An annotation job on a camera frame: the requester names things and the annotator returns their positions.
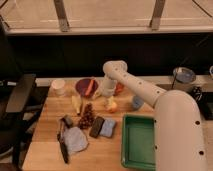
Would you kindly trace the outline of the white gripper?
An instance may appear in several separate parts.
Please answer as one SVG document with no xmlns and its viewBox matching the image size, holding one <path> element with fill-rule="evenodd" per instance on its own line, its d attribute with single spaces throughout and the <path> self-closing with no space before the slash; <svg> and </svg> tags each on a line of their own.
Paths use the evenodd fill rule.
<svg viewBox="0 0 213 171">
<path fill-rule="evenodd" d="M 114 103 L 114 92 L 116 88 L 117 81 L 110 79 L 108 77 L 105 77 L 101 83 L 101 93 L 99 91 L 96 91 L 92 97 L 93 100 L 96 100 L 101 95 L 107 98 L 107 105 L 111 106 Z"/>
</svg>

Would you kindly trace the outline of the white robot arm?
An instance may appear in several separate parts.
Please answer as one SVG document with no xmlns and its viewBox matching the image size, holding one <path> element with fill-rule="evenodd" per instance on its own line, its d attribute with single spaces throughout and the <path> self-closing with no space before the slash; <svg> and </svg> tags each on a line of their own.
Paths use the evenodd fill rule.
<svg viewBox="0 0 213 171">
<path fill-rule="evenodd" d="M 188 93 L 128 73 L 123 60 L 105 62 L 103 72 L 102 96 L 112 96 L 119 82 L 154 109 L 156 171 L 207 171 L 200 111 Z"/>
</svg>

